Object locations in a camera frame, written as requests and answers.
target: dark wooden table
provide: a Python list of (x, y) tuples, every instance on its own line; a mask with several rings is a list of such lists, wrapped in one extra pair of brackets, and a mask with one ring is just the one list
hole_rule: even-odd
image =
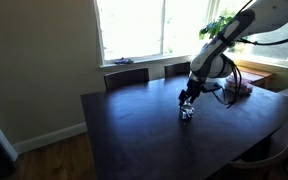
[(81, 96), (98, 179), (205, 179), (288, 120), (288, 97), (254, 87), (229, 109), (201, 94), (183, 121), (186, 83), (179, 76)]

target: door frame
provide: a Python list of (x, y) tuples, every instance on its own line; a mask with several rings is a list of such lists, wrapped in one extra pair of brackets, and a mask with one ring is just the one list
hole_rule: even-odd
[(12, 159), (12, 161), (15, 162), (18, 157), (18, 153), (15, 151), (14, 147), (10, 144), (10, 142), (7, 140), (1, 129), (0, 129), (0, 143), (2, 144), (3, 148), (5, 149), (9, 157)]

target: window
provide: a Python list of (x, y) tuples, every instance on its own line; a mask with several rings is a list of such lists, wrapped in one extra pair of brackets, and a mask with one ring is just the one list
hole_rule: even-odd
[[(219, 15), (235, 15), (249, 0), (97, 0), (97, 20), (104, 64), (169, 56), (195, 55), (203, 45), (198, 32)], [(251, 41), (288, 37), (288, 24)], [(288, 67), (288, 43), (277, 46), (238, 44), (225, 52), (232, 59)]]
[[(243, 7), (249, 0), (242, 0), (238, 3), (235, 0), (220, 0), (217, 15), (238, 12), (238, 7)], [(248, 37), (250, 41), (263, 43), (276, 42), (288, 38), (288, 24), (283, 27), (261, 34), (254, 34)], [(239, 44), (226, 54), (233, 59), (248, 60), (264, 64), (288, 67), (288, 43), (274, 46), (254, 46), (250, 44)]]
[(122, 57), (191, 55), (197, 52), (198, 29), (206, 24), (207, 1), (97, 0), (105, 62)]

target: wall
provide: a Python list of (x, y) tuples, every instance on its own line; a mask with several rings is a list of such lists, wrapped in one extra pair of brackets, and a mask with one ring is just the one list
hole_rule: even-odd
[[(80, 95), (104, 89), (103, 74), (163, 62), (99, 68), (92, 0), (0, 1), (0, 127), (11, 143), (84, 122)], [(274, 86), (288, 86), (279, 72)]]

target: robotic arm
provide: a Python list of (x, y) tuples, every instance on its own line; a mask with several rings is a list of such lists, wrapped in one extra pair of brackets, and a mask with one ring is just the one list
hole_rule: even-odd
[(236, 40), (256, 33), (273, 31), (288, 23), (288, 0), (257, 0), (238, 12), (213, 40), (202, 48), (191, 62), (187, 90), (182, 90), (182, 119), (193, 115), (191, 104), (199, 96), (207, 78), (223, 78), (232, 73), (233, 61), (223, 52)]

